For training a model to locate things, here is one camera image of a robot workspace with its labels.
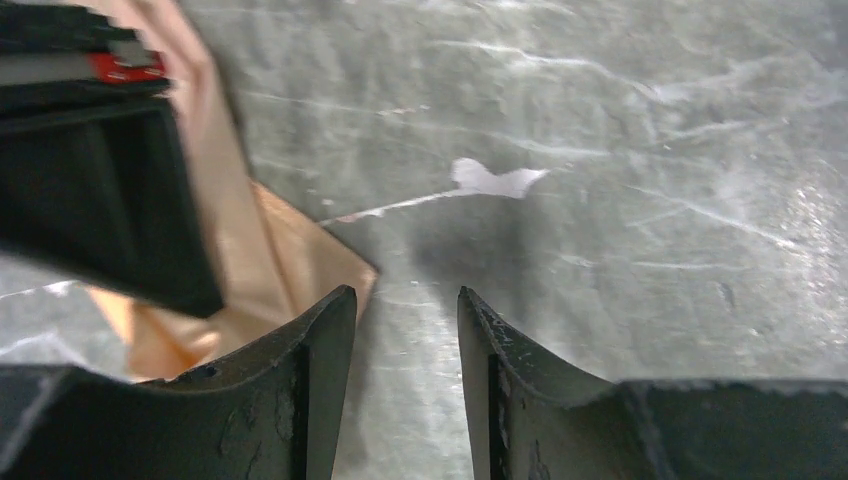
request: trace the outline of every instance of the marble surface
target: marble surface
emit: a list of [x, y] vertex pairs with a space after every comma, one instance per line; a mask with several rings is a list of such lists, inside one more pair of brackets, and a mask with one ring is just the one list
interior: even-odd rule
[[256, 177], [382, 272], [337, 478], [471, 478], [463, 284], [606, 378], [848, 374], [848, 1], [181, 4]]

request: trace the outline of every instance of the brown paper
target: brown paper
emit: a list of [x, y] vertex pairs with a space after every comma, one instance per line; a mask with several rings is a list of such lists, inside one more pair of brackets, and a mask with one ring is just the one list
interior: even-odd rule
[[200, 224], [226, 307], [187, 317], [99, 288], [89, 292], [129, 346], [140, 378], [172, 378], [292, 320], [333, 288], [356, 289], [358, 316], [376, 271], [252, 183], [211, 56], [172, 0], [74, 0], [141, 32], [162, 52]]

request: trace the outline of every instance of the blurry black object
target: blurry black object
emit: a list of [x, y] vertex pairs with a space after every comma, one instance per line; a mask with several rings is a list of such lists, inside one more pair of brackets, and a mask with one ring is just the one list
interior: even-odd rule
[[476, 480], [848, 478], [848, 385], [606, 382], [459, 296]]
[[223, 300], [161, 57], [82, 7], [0, 0], [0, 248], [196, 317]]
[[329, 480], [355, 318], [340, 287], [171, 382], [0, 367], [0, 477]]

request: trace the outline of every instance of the beige cloth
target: beige cloth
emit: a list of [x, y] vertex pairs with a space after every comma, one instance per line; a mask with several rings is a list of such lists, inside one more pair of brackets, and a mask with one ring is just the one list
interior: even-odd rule
[[70, 0], [141, 32], [163, 52], [207, 252], [226, 307], [208, 320], [90, 288], [128, 344], [138, 378], [172, 378], [292, 320], [340, 284], [358, 315], [375, 270], [317, 224], [251, 183], [217, 72], [172, 0]]

